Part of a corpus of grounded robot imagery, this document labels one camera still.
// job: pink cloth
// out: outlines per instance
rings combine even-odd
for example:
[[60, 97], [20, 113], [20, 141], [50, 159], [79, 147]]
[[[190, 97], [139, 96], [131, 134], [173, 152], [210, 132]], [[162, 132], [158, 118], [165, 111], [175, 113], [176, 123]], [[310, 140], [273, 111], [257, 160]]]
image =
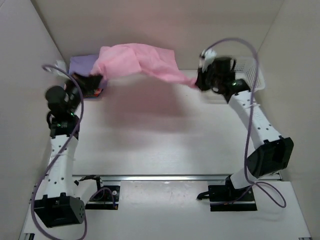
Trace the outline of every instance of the pink cloth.
[[168, 83], [195, 86], [196, 78], [188, 78], [179, 71], [173, 50], [139, 43], [103, 46], [91, 74], [103, 79], [144, 73]]

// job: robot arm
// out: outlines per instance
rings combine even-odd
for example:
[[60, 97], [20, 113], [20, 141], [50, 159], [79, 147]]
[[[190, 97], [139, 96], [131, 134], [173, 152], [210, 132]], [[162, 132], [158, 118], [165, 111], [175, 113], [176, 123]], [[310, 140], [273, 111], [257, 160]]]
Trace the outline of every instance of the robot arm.
[[[102, 76], [84, 77], [73, 75], [83, 95], [92, 94], [99, 86]], [[75, 129], [79, 118], [75, 111], [80, 104], [80, 95], [72, 81], [67, 80], [64, 88], [53, 86], [45, 94], [50, 112], [47, 122], [51, 137], [50, 162], [56, 157]], [[42, 199], [34, 201], [34, 211], [47, 228], [81, 224], [85, 219], [85, 205], [102, 186], [98, 176], [73, 181], [73, 162], [78, 145], [79, 129], [68, 146], [60, 153], [43, 183]]]
[[[244, 126], [248, 129], [251, 110], [251, 90], [244, 79], [236, 79], [236, 60], [228, 56], [216, 57], [212, 50], [200, 55], [196, 86], [201, 91], [212, 90], [224, 96], [228, 105], [238, 114]], [[252, 182], [259, 178], [283, 170], [287, 167], [293, 141], [283, 138], [270, 124], [260, 105], [253, 100], [253, 118], [251, 139], [255, 151], [247, 159], [248, 179]], [[251, 184], [245, 177], [245, 170], [226, 179], [229, 192], [243, 190]]]

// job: white floor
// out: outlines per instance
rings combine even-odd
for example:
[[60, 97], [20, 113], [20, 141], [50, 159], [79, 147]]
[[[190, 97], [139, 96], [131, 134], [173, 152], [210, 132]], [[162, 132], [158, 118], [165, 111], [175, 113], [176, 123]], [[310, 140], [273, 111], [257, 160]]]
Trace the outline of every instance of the white floor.
[[110, 81], [102, 98], [85, 101], [73, 174], [237, 172], [247, 131], [224, 103], [212, 92], [205, 98], [187, 86], [141, 75]]
[[[273, 182], [287, 208], [276, 206], [254, 188], [258, 211], [210, 212], [208, 201], [197, 201], [205, 181], [121, 182], [119, 209], [88, 210], [86, 240], [298, 240], [310, 237], [290, 182]], [[63, 240], [81, 237], [83, 225], [47, 231]], [[24, 233], [46, 240], [28, 215]]]

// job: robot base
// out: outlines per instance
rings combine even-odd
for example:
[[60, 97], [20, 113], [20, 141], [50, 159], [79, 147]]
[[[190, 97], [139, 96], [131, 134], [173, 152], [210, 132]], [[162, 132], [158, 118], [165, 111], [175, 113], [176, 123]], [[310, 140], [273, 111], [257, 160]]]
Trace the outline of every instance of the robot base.
[[211, 212], [244, 212], [257, 211], [257, 205], [253, 191], [250, 189], [241, 199], [231, 204], [217, 204], [230, 202], [239, 198], [247, 189], [233, 191], [226, 185], [209, 185], [208, 194]]

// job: white basket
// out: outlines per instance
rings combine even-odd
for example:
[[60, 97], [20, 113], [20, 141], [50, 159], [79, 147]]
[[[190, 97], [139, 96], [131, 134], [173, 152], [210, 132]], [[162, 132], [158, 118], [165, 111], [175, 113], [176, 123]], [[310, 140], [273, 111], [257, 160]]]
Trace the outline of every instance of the white basket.
[[[234, 71], [239, 74], [244, 74], [244, 80], [248, 84], [249, 88], [252, 89], [255, 74], [256, 74], [256, 61], [252, 57], [236, 57], [236, 65]], [[259, 68], [258, 79], [255, 85], [255, 91], [262, 90], [266, 87], [264, 76]]]

